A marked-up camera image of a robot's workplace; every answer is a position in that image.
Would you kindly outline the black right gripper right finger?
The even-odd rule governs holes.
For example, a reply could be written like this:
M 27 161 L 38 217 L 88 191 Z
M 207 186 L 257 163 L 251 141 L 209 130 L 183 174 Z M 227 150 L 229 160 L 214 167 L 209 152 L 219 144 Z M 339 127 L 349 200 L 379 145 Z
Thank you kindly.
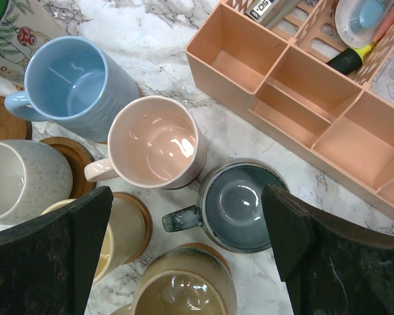
M 313 207 L 278 186 L 261 195 L 294 314 L 394 314 L 394 236 Z

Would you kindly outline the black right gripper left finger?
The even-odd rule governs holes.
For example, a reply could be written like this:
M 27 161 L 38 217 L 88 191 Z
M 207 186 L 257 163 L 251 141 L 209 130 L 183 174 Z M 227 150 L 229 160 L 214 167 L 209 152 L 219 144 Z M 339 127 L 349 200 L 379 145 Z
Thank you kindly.
M 83 314 L 113 193 L 101 186 L 0 231 L 0 314 Z

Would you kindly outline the yellow mug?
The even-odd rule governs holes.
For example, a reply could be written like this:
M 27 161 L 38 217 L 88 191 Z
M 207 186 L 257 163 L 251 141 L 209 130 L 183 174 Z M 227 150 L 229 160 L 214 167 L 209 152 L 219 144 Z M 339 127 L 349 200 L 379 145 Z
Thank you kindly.
M 114 197 L 93 282 L 97 283 L 123 265 L 135 254 L 143 239 L 144 219 L 138 207 Z

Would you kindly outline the white cream mug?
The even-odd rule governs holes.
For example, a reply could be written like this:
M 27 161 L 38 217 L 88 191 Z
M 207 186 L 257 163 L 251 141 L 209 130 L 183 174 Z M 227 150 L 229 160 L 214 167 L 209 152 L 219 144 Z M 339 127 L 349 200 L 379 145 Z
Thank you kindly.
M 19 224 L 70 197 L 73 175 L 66 158 L 32 140 L 0 141 L 0 224 Z

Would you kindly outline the grey mug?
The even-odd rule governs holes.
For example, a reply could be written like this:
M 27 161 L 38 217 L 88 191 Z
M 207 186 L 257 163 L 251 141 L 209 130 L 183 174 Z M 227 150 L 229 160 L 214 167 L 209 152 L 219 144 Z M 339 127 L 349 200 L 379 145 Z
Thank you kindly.
M 166 232 L 204 229 L 218 246 L 234 253 L 258 253 L 271 247 L 261 195 L 267 185 L 288 191 L 284 178 L 266 163 L 233 159 L 203 179 L 195 205 L 162 217 Z

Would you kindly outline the light brown wooden coaster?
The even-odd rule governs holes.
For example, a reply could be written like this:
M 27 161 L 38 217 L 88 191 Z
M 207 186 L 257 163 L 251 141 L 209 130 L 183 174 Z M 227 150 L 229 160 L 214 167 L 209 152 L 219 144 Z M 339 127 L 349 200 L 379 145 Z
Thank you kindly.
M 226 261 L 226 259 L 218 252 L 216 249 L 212 248 L 211 246 L 208 246 L 203 243 L 185 243 L 180 245 L 179 247 L 191 247 L 191 248 L 197 248 L 197 249 L 202 249 L 204 251 L 207 251 L 208 253 L 211 253 L 213 256 L 217 257 L 225 266 L 225 268 L 229 271 L 230 274 L 232 274 L 230 267 Z

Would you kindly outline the tan mug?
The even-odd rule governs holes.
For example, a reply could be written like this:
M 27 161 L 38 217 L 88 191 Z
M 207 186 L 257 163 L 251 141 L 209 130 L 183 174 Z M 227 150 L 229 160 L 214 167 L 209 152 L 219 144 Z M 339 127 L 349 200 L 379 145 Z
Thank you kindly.
M 211 253 L 176 247 L 144 271 L 133 302 L 114 314 L 236 314 L 232 274 Z

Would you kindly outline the brown ringed wooden coaster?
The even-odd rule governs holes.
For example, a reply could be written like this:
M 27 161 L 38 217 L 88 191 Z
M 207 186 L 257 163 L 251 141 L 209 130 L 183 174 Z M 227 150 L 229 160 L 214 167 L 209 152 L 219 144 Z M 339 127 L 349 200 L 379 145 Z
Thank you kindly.
M 4 101 L 5 97 L 0 96 L 0 140 L 31 140 L 31 122 L 12 115 Z

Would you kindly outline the pink mug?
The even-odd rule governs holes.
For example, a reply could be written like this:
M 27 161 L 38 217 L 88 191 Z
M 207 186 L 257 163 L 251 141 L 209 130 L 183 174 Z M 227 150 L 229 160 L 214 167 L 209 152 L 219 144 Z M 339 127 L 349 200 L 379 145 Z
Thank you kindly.
M 115 117 L 107 143 L 108 157 L 84 168 L 89 182 L 121 177 L 141 188 L 177 189 L 202 172 L 207 157 L 191 113 L 164 96 L 130 102 Z

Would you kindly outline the blue mug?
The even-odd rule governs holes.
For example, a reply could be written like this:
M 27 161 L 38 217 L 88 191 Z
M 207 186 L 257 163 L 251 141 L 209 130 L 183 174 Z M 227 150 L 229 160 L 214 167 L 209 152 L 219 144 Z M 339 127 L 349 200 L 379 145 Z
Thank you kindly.
M 26 68 L 24 90 L 5 108 L 26 121 L 53 121 L 104 142 L 116 115 L 139 98 L 134 79 L 92 41 L 58 37 L 41 46 Z

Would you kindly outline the green floral mug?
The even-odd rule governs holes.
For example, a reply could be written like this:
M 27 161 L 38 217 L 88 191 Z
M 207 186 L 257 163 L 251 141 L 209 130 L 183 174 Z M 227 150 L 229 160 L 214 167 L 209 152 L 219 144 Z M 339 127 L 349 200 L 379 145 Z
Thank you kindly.
M 67 34 L 38 1 L 0 1 L 0 77 L 22 87 L 38 49 Z

